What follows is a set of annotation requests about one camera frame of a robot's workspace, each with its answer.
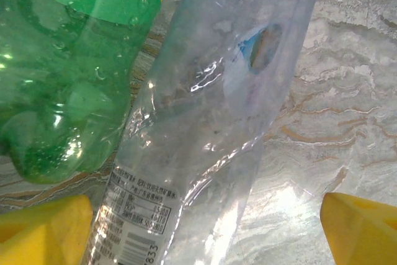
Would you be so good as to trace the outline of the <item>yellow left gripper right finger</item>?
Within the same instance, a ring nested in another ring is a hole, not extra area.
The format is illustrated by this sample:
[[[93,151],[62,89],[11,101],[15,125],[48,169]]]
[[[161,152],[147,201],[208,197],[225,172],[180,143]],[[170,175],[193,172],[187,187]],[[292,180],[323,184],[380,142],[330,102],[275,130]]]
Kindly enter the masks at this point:
[[[396,207],[325,194],[320,220],[336,264],[396,264]]]

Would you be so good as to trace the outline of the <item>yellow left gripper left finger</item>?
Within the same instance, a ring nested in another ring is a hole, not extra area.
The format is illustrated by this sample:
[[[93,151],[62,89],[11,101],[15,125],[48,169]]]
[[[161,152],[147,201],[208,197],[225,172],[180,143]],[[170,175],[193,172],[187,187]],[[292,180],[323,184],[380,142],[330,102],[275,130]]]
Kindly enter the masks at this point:
[[[86,195],[1,214],[1,264],[79,264],[92,218]]]

